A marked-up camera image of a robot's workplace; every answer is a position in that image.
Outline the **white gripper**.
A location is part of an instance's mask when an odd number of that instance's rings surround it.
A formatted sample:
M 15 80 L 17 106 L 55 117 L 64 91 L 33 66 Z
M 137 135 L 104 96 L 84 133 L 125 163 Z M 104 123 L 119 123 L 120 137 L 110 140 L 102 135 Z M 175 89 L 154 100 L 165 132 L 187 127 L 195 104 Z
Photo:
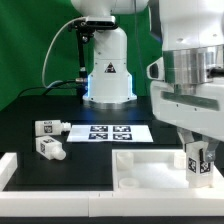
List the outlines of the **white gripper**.
M 205 161 L 214 162 L 218 140 L 224 142 L 224 79 L 197 85 L 195 95 L 177 95 L 162 81 L 152 81 L 150 92 L 155 117 L 177 126 L 184 146 L 194 141 L 191 131 L 205 135 Z

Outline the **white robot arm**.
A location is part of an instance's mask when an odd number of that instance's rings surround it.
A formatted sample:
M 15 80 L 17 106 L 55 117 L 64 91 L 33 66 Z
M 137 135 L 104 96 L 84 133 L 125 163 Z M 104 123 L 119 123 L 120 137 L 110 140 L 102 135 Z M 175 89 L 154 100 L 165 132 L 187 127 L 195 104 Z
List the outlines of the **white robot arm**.
M 162 56 L 147 67 L 153 114 L 179 128 L 188 144 L 203 136 L 201 161 L 215 160 L 224 141 L 224 0 L 71 0 L 94 35 L 94 67 L 84 102 L 119 106 L 134 101 L 127 71 L 127 36 L 116 14 L 149 10 L 150 33 Z

